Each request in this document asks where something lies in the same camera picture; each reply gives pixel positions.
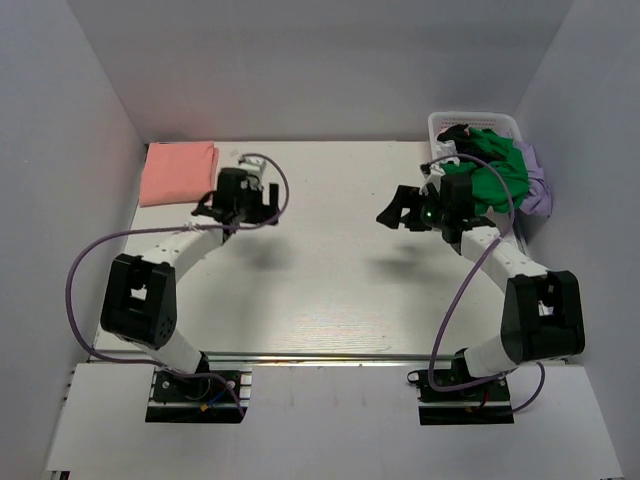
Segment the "salmon pink t shirt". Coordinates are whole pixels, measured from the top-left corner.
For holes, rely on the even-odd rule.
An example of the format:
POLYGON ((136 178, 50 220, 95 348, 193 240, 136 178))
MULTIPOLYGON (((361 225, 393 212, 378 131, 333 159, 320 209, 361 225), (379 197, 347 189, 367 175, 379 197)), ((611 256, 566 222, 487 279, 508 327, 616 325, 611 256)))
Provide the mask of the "salmon pink t shirt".
POLYGON ((213 141, 151 143, 140 179, 139 206, 199 201, 214 188, 218 157, 213 141))

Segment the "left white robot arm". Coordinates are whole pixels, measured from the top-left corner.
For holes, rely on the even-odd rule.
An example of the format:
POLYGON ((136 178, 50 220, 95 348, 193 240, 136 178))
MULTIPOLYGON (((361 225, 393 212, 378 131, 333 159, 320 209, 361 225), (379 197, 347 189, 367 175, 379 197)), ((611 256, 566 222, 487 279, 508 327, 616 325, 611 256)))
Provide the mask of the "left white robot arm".
POLYGON ((177 284, 241 228, 278 222, 279 186, 269 185, 265 203, 264 169, 261 159, 242 159, 236 167, 221 169, 217 188, 192 211, 194 217, 212 219, 212 224, 187 224, 142 254, 118 255, 111 265, 101 328, 178 374, 177 387, 191 399, 209 392, 212 377, 204 353, 177 328, 177 284))

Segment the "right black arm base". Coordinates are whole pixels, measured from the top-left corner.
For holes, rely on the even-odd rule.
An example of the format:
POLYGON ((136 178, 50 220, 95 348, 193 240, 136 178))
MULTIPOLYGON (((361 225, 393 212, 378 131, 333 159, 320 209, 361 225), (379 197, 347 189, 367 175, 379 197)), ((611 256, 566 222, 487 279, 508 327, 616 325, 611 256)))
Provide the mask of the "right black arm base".
POLYGON ((436 391, 428 382, 428 370, 406 375, 416 388, 421 426, 509 425, 514 423, 511 395, 504 375, 478 386, 450 392, 436 391))

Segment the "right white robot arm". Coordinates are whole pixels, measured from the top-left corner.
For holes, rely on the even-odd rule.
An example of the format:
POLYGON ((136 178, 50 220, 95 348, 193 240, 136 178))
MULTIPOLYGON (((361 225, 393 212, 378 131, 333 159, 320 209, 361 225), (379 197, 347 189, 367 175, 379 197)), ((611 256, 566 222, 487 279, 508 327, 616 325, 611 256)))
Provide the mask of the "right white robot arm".
POLYGON ((472 399, 488 378, 523 363, 569 357, 585 349, 582 302, 577 277, 551 271, 531 260, 487 216, 475 211, 471 179, 446 174, 438 186, 400 185, 377 222, 393 230, 438 231, 460 256, 473 262, 503 292, 499 332, 459 351, 445 385, 472 399))

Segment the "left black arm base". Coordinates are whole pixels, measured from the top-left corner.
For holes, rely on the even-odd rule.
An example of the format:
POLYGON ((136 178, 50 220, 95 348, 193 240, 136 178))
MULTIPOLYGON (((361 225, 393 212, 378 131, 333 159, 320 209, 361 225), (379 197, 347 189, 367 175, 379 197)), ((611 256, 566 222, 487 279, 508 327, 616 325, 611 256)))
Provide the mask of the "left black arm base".
POLYGON ((244 366, 220 369, 210 363, 209 370, 220 379, 189 379, 157 369, 151 381, 145 422, 240 424, 249 408, 251 369, 244 366))

